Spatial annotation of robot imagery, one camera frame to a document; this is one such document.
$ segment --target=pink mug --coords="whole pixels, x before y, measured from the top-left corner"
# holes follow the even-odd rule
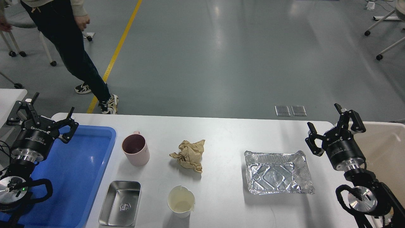
[[[134,131],[133,135],[124,139],[122,150],[133,166],[143,166],[149,161],[149,149],[145,138],[140,135],[139,131]]]

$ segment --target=jeans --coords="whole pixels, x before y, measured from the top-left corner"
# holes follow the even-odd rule
[[[55,45],[67,70],[88,84],[99,101],[108,101],[107,84],[84,50],[83,35],[74,19],[70,0],[54,0],[35,9],[23,1],[21,4],[38,30]]]

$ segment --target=blue plastic tray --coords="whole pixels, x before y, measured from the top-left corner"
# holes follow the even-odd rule
[[[32,173],[32,179],[47,178],[53,195],[34,206],[19,220],[25,228],[81,228],[89,217],[98,187],[115,143],[110,127],[80,125],[68,144],[56,140],[47,160]],[[33,197],[46,194],[45,187],[30,189]],[[0,220],[9,215],[0,213]]]

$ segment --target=sneaker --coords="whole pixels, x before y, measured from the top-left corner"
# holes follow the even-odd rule
[[[101,107],[101,113],[103,114],[118,114],[118,96],[111,94],[111,97],[108,101],[100,101],[98,106]]]
[[[89,85],[84,82],[83,84],[76,86],[75,91],[78,94],[86,94],[90,93],[92,90],[90,89]]]

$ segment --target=yellow floor line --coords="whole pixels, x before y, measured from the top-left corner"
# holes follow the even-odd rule
[[[118,54],[119,54],[119,52],[120,52],[120,50],[121,50],[121,47],[122,47],[122,45],[123,45],[123,43],[124,43],[124,41],[125,41],[125,38],[126,38],[126,36],[127,36],[127,34],[128,34],[129,29],[131,28],[132,22],[134,21],[134,18],[135,18],[135,16],[136,16],[136,13],[138,12],[138,9],[139,9],[141,3],[142,3],[142,0],[138,0],[138,3],[137,3],[137,5],[136,5],[136,7],[135,7],[135,9],[134,9],[134,12],[132,13],[131,18],[130,18],[129,21],[128,21],[128,24],[127,24],[127,26],[126,26],[126,28],[125,28],[125,30],[124,30],[124,33],[123,33],[122,36],[121,36],[121,39],[119,40],[118,46],[117,46],[117,48],[115,49],[115,52],[114,52],[114,54],[113,54],[113,57],[111,58],[110,64],[108,64],[107,70],[105,71],[104,76],[102,77],[102,79],[103,79],[105,82],[107,81],[108,77],[110,76],[111,69],[112,69],[113,66],[114,66],[115,60],[116,60],[117,57],[118,57]],[[89,108],[87,109],[87,113],[93,113],[93,110],[94,110],[94,108],[95,108],[95,106],[96,106],[96,103],[97,103],[97,98],[96,98],[96,97],[93,97],[93,100],[92,100],[92,102],[90,103]]]

